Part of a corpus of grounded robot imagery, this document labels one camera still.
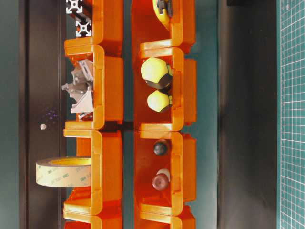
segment orange plastic bin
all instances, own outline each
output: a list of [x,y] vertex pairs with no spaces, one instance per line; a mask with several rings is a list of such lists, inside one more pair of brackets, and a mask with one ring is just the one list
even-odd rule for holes
[[[177,216],[185,202],[196,200],[196,140],[179,132],[136,131],[134,136],[134,199],[140,211]],[[153,151],[158,139],[168,139],[171,150]],[[152,179],[159,169],[170,171],[167,189],[157,191]]]
[[172,0],[173,16],[167,30],[153,10],[153,0],[132,1],[132,51],[180,47],[189,53],[196,40],[195,0]]
[[77,138],[77,156],[91,156],[91,187],[75,188],[64,203],[64,214],[98,215],[120,206],[122,199],[122,137],[118,132],[64,130]]
[[91,216],[78,213],[64,213],[65,229],[122,229],[121,207],[104,209],[99,215]]
[[196,219],[189,206],[179,216],[166,216],[135,209],[135,229],[196,229]]
[[[173,105],[163,113],[150,109],[147,97],[155,91],[141,75],[141,65],[149,57],[165,60],[173,70],[170,94]],[[134,65],[134,128],[145,131],[179,131],[197,120],[197,62],[184,58],[179,48],[146,50]]]
[[98,44],[108,56],[121,56],[123,0],[92,0],[92,36],[65,41],[65,48]]
[[77,61],[93,61],[93,118],[68,121],[66,129],[102,129],[106,121],[122,123],[124,119],[123,59],[105,56],[99,45],[66,48],[66,56],[75,66]]

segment green cutting mat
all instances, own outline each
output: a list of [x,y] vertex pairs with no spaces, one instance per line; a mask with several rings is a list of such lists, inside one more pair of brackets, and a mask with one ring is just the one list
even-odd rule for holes
[[305,0],[280,0],[279,7],[278,226],[305,229]]

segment roll of tape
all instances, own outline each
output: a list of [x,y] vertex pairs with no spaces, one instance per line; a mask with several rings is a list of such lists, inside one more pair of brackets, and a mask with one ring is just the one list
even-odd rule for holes
[[59,157],[36,162],[36,183],[48,187],[91,186],[91,157]]

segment metal bracket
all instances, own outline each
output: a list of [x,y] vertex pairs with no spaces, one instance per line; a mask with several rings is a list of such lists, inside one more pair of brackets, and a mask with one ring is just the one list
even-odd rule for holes
[[70,3],[70,7],[66,7],[66,13],[72,14],[72,10],[76,10],[77,13],[82,13],[83,8],[79,6],[79,2],[83,0],[66,0],[66,3]]
[[76,33],[75,33],[76,37],[82,37],[82,33],[86,37],[91,37],[92,36],[91,20],[87,20],[86,22],[75,21],[75,25],[76,25],[76,27],[78,27],[78,26],[80,27],[80,30],[76,31]]
[[87,81],[93,81],[93,62],[89,60],[78,61]]
[[92,89],[88,87],[85,95],[76,103],[72,105],[71,113],[87,113],[93,112]]

